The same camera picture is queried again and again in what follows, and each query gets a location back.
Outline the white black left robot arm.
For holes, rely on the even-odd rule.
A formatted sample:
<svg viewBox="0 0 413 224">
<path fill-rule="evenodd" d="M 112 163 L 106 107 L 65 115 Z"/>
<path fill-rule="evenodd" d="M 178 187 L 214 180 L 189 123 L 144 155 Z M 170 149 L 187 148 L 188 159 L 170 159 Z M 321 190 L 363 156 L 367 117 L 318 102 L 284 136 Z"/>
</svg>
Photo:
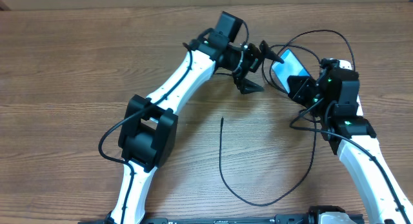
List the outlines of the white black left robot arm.
<svg viewBox="0 0 413 224">
<path fill-rule="evenodd" d="M 119 129 L 123 180 L 115 208 L 104 223 L 141 223 L 145 201 L 156 170 L 167 161 L 176 140 L 178 115 L 196 90 L 221 67 L 230 71 L 242 94 L 261 92 L 263 88 L 248 79 L 265 59 L 282 62 L 265 41 L 255 46 L 245 41 L 232 46 L 233 34 L 205 30 L 184 45 L 186 56 L 177 70 L 154 92 L 135 95 L 128 102 L 125 117 L 104 137 Z"/>
</svg>

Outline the white power strip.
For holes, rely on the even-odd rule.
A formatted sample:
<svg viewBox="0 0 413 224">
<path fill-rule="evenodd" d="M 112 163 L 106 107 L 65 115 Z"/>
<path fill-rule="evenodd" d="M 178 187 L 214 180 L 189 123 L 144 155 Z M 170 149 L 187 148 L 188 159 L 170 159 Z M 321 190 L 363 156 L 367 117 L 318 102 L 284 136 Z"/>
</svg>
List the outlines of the white power strip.
<svg viewBox="0 0 413 224">
<path fill-rule="evenodd" d="M 339 60 L 339 97 L 337 103 L 341 106 L 338 114 L 341 116 L 363 116 L 359 98 L 359 74 L 353 71 L 349 61 Z"/>
</svg>

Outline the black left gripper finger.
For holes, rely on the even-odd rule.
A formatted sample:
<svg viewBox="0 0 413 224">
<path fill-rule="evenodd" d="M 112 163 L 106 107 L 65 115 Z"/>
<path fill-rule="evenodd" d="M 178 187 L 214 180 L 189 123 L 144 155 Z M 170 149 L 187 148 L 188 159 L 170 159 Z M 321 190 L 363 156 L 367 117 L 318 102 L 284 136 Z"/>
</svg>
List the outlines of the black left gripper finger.
<svg viewBox="0 0 413 224">
<path fill-rule="evenodd" d="M 264 40 L 259 45 L 259 49 L 265 59 L 269 59 L 278 63 L 283 64 L 284 60 L 281 59 L 276 53 L 274 53 L 269 47 L 268 43 Z"/>
<path fill-rule="evenodd" d="M 254 92 L 263 92 L 264 88 L 247 78 L 234 78 L 234 84 L 241 94 L 251 94 Z"/>
</svg>

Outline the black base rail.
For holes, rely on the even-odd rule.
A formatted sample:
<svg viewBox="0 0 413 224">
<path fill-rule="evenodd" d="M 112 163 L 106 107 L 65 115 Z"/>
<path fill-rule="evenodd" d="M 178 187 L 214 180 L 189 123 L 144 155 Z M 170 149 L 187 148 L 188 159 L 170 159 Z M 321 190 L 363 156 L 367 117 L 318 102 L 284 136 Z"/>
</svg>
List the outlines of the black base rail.
<svg viewBox="0 0 413 224">
<path fill-rule="evenodd" d="M 316 224 L 316 223 L 357 223 L 365 220 L 362 214 L 347 214 L 344 209 L 333 205 L 311 206 L 303 214 L 276 214 L 274 217 L 249 218 L 206 218 L 206 219 L 166 219 L 143 217 L 139 224 Z"/>
</svg>

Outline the Galaxy smartphone blue screen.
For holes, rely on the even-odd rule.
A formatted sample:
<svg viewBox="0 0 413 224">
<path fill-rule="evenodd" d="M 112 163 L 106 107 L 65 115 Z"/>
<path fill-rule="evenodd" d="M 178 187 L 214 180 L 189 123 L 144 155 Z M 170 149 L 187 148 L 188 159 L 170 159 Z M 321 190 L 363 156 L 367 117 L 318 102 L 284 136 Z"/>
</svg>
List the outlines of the Galaxy smartphone blue screen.
<svg viewBox="0 0 413 224">
<path fill-rule="evenodd" d="M 289 48 L 282 53 L 281 59 L 284 63 L 275 62 L 271 69 L 288 94 L 290 92 L 287 82 L 289 76 L 309 76 L 310 74 Z"/>
</svg>

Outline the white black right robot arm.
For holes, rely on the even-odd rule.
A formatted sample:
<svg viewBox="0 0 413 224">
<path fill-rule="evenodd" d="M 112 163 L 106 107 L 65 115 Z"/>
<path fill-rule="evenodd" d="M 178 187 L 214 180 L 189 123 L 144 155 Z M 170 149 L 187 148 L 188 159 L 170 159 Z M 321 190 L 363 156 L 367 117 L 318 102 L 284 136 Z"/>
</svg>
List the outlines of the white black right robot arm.
<svg viewBox="0 0 413 224">
<path fill-rule="evenodd" d="M 371 223 L 412 223 L 412 204 L 391 173 L 377 134 L 364 118 L 359 74 L 348 61 L 322 59 L 319 77 L 288 69 L 288 96 L 320 118 L 323 136 L 350 174 Z"/>
</svg>

